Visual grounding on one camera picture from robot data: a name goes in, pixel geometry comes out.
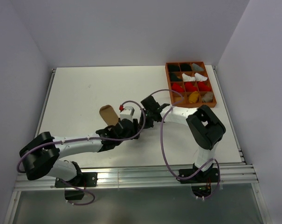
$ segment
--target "white object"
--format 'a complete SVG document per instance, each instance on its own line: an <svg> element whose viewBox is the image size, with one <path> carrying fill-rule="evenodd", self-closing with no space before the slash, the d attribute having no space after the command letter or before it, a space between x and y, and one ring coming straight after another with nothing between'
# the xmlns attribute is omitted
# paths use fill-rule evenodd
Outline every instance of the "white object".
<svg viewBox="0 0 282 224"><path fill-rule="evenodd" d="M126 106L121 112L120 112L120 120L128 119L132 122L132 116L135 112L135 109L132 106Z"/></svg>
<svg viewBox="0 0 282 224"><path fill-rule="evenodd" d="M195 73L195 79L197 82L201 82L201 81L206 81L208 78L199 73Z"/></svg>
<svg viewBox="0 0 282 224"><path fill-rule="evenodd" d="M91 138L91 137L99 137L98 134L90 134L85 135L81 137L54 137L54 141L65 141L69 139L78 139L78 138ZM86 141L80 141L80 142L70 142L70 143L63 143L63 144L57 144L55 145L56 148L60 149L60 156L59 159L65 156L79 154L79 153L85 153L85 152L92 152L97 153L102 148L102 141L101 140L86 140Z"/></svg>
<svg viewBox="0 0 282 224"><path fill-rule="evenodd" d="M185 73L182 73L182 79L184 82L195 82L196 78L192 76L188 76Z"/></svg>
<svg viewBox="0 0 282 224"><path fill-rule="evenodd" d="M203 149L199 146L199 150L198 150L198 156L197 156L197 159L195 161L195 167L196 168L200 168L201 166L204 165L204 163L206 163L208 160L214 158L214 153L215 153L215 150L216 150L216 147L218 145L219 142L217 142L213 149L212 150L206 150L206 149ZM202 168L202 171L206 171L209 169L209 167L213 164L213 161L209 162L206 166L204 166Z"/></svg>
<svg viewBox="0 0 282 224"><path fill-rule="evenodd" d="M165 107L162 112L160 113L160 115L163 117L165 115L165 113L170 110L172 106L167 106ZM182 107L177 107L174 106L173 110L171 112L168 113L168 115L165 118L165 122L173 122L173 123L178 123L178 124L182 124L188 127L186 118L195 113L197 111L197 108L182 108Z"/></svg>
<svg viewBox="0 0 282 224"><path fill-rule="evenodd" d="M241 162L213 69L207 65L206 70L217 99L212 111L226 127L215 158L219 163ZM109 92L102 91L102 86ZM126 100L140 102L150 93L167 88L164 66L58 68L39 133L50 131L53 136L84 136L106 127L99 114L103 105L109 104L116 111ZM160 104L171 103L166 91L155 94L154 98ZM136 109L134 118L139 119L141 112L135 105L124 106L131 105ZM64 159L76 161L81 168L165 165L160 150L159 127L160 123L155 123L154 128L141 133L140 139L123 142L114 150L70 155ZM192 164L196 160L197 143L187 126L166 123L164 146L172 165Z"/></svg>
<svg viewBox="0 0 282 224"><path fill-rule="evenodd" d="M47 176L59 177L65 181L70 181L77 175L76 168L73 163L57 160Z"/></svg>

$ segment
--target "yellow object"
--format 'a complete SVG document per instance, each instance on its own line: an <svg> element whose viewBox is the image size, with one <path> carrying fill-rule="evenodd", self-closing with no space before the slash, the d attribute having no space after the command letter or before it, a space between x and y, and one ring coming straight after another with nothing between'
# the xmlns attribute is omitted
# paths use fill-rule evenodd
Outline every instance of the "yellow object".
<svg viewBox="0 0 282 224"><path fill-rule="evenodd" d="M189 97L188 97L188 102L189 102L190 104L195 104L195 103L198 102L198 100L199 100L199 93L198 93L198 91L193 92L193 93L192 93L191 95L189 95Z"/></svg>

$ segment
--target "glass panel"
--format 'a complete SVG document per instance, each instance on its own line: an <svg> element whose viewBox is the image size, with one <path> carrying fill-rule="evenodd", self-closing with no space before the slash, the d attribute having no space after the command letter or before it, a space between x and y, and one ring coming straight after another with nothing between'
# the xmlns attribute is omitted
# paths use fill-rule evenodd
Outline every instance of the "glass panel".
<svg viewBox="0 0 282 224"><path fill-rule="evenodd" d="M63 191L22 192L14 224L262 223L251 184L223 187L205 202L190 186L95 189L87 206L65 203Z"/></svg>

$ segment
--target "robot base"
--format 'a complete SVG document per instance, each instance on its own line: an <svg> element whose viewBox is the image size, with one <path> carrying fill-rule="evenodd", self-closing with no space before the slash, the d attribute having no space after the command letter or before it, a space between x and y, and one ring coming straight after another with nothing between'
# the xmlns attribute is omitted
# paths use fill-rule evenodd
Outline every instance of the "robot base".
<svg viewBox="0 0 282 224"><path fill-rule="evenodd" d="M194 172L196 172L197 168L192 169L180 169L179 170L179 176L180 177L188 177L192 175ZM206 172L199 172L197 175L195 175L193 178L189 180L178 180L181 184L184 183L217 183L219 180L218 176L218 169L210 167Z"/></svg>

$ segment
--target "black object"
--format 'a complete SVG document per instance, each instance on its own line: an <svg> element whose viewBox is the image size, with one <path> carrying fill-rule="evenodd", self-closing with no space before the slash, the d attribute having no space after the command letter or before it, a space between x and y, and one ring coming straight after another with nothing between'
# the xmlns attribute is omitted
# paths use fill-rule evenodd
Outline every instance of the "black object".
<svg viewBox="0 0 282 224"><path fill-rule="evenodd" d="M138 119L132 119L133 127L134 127L134 132L135 134L138 133L138 131L141 129L141 125L138 122ZM138 134L134 139L139 139L140 134Z"/></svg>
<svg viewBox="0 0 282 224"><path fill-rule="evenodd" d="M196 172L198 168L196 168L193 165L192 169L180 169L179 170L179 177L188 177L192 175L194 172ZM189 180L179 180L177 179L181 184L184 183L206 183L206 182L211 182L211 183L217 183L219 180L218 176L218 169L213 168L212 166L205 172L200 171L197 175L192 177Z"/></svg>
<svg viewBox="0 0 282 224"><path fill-rule="evenodd" d="M70 181L68 181L68 183L70 183L73 186L77 186L78 183L82 180L83 177L83 173L79 167L79 165L76 162L71 162L75 168L76 168L76 176L74 178L72 178Z"/></svg>
<svg viewBox="0 0 282 224"><path fill-rule="evenodd" d="M181 71L192 71L192 67L189 64L180 64Z"/></svg>
<svg viewBox="0 0 282 224"><path fill-rule="evenodd" d="M96 187L97 173L96 172L84 172L80 181L76 184L71 181L68 182L75 187ZM68 188L69 186L63 183L59 178L56 178L55 188Z"/></svg>
<svg viewBox="0 0 282 224"><path fill-rule="evenodd" d="M178 78L173 72L170 72L169 76L171 82L182 82L182 79Z"/></svg>
<svg viewBox="0 0 282 224"><path fill-rule="evenodd" d="M207 197L211 195L211 186L192 186L192 191L195 196Z"/></svg>
<svg viewBox="0 0 282 224"><path fill-rule="evenodd" d="M168 64L168 71L180 71L180 67L174 64Z"/></svg>
<svg viewBox="0 0 282 224"><path fill-rule="evenodd" d="M153 96L148 96L145 99L143 99L141 101L141 104L144 107L144 112L146 114L146 122L145 122L145 128L150 128L153 127L153 122L157 121L157 122L161 122L162 117L160 115L160 113L162 112L162 110L169 106L170 104L162 104L159 105L158 102L155 101L155 99L153 98ZM141 115L140 117L140 124L143 124L143 116Z"/></svg>
<svg viewBox="0 0 282 224"><path fill-rule="evenodd" d="M212 150L226 132L225 126L207 105L199 107L186 121L196 142L204 149Z"/></svg>
<svg viewBox="0 0 282 224"><path fill-rule="evenodd" d="M84 192L81 190L65 190L64 191L64 197L68 201L74 201L74 200L82 200L84 197Z"/></svg>
<svg viewBox="0 0 282 224"><path fill-rule="evenodd" d="M50 132L39 134L20 151L20 157L41 144L52 142L53 139L54 138L51 136ZM58 159L59 152L60 149L56 148L55 145L51 145L29 154L22 162L28 180L37 180L47 175Z"/></svg>
<svg viewBox="0 0 282 224"><path fill-rule="evenodd" d="M125 139L134 136L137 132L136 123L128 119L120 120L115 126L107 126L95 133L102 138ZM98 152L111 150L121 144L121 141L102 140L102 148Z"/></svg>

